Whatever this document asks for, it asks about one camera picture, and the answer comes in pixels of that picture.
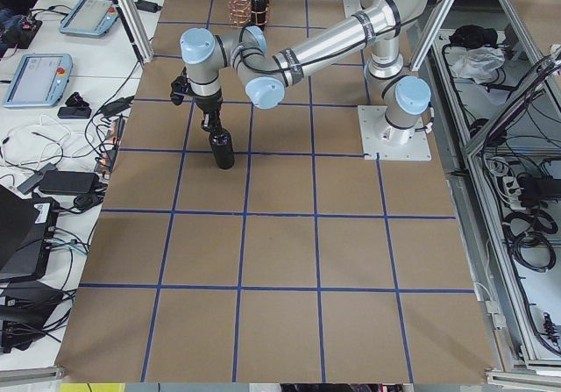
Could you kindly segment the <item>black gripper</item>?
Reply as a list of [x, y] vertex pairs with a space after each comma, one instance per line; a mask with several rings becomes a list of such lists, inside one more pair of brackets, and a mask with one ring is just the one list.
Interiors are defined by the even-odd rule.
[[223, 97], [221, 95], [194, 96], [193, 99], [196, 106], [203, 112], [201, 128], [204, 131], [221, 131], [222, 123], [220, 119], [220, 110], [223, 104]]

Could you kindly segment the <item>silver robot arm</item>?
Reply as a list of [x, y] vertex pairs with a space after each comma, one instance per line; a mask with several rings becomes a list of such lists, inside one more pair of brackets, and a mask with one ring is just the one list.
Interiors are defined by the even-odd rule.
[[233, 68], [252, 104], [269, 110], [281, 103], [288, 87], [366, 48], [374, 79], [389, 80], [403, 68], [399, 37], [423, 13], [428, 0], [360, 0], [348, 18], [294, 46], [266, 57], [266, 37], [248, 24], [223, 36], [205, 28], [191, 28], [180, 38], [185, 67], [172, 82], [170, 98], [181, 104], [195, 100], [207, 114], [203, 127], [214, 127], [212, 114], [222, 104], [219, 72]]

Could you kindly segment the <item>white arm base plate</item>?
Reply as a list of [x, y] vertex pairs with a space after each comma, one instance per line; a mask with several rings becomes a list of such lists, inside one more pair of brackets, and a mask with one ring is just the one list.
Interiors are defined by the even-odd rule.
[[359, 128], [365, 160], [430, 161], [428, 135], [418, 117], [415, 126], [405, 130], [386, 120], [387, 106], [358, 107]]
[[362, 9], [359, 0], [343, 0], [345, 32], [369, 33], [371, 22], [369, 15]]

